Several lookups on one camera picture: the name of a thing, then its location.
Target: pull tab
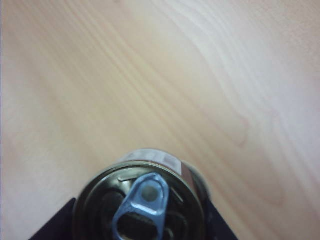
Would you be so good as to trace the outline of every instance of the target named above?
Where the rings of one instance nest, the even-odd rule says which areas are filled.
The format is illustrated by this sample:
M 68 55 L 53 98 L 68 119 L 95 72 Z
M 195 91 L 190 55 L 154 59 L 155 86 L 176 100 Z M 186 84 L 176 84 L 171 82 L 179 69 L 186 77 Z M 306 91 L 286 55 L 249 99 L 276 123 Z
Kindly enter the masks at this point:
M 135 213 L 153 221 L 157 229 L 157 240 L 162 240 L 169 199 L 169 186 L 158 173 L 139 177 L 112 219 L 112 231 L 116 240 L 123 240 L 118 232 L 119 219 Z

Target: can label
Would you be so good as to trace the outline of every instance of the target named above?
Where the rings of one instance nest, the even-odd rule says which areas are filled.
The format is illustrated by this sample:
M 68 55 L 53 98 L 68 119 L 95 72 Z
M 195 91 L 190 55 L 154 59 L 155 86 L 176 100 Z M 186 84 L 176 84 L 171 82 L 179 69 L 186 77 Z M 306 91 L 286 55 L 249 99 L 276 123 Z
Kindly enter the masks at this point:
M 134 161 L 134 160 L 145 160 L 155 162 L 161 165 L 166 166 L 167 168 L 173 170 L 180 176 L 182 176 L 182 162 L 161 150 L 156 149 L 139 149 L 130 152 L 126 156 L 119 159 L 119 162 L 126 162 L 126 161 Z

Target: can top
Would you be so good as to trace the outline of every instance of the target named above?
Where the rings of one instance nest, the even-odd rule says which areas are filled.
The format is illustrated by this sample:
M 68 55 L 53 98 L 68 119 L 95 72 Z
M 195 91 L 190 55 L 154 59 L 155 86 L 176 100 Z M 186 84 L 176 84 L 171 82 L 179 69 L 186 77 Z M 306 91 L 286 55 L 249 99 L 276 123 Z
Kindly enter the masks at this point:
M 119 216 L 119 235 L 126 240 L 203 240 L 204 213 L 196 193 L 174 171 L 153 162 L 139 160 L 107 168 L 85 187 L 74 208 L 74 239 L 114 239 L 112 223 L 124 199 L 139 177 L 152 173 L 163 178 L 168 190 L 162 238 L 159 238 L 155 219 L 135 211 Z M 154 201 L 160 193 L 150 185 L 142 189 L 141 196 L 146 201 Z

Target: can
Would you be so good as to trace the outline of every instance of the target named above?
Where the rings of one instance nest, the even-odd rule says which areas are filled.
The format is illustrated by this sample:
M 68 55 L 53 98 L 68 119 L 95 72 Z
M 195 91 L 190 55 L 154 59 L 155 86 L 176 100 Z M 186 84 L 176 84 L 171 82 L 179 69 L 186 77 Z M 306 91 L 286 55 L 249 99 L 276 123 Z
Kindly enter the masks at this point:
M 194 167 L 162 150 L 135 150 L 81 192 L 73 239 L 204 240 L 209 199 Z

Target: wooden table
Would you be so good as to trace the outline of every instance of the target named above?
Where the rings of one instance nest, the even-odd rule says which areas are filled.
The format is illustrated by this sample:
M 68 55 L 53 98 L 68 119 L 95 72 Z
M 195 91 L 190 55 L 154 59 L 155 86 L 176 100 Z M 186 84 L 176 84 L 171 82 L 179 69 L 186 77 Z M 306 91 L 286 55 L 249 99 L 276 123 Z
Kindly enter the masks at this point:
M 1 239 L 151 147 L 240 240 L 320 239 L 318 0 L 2 1 Z

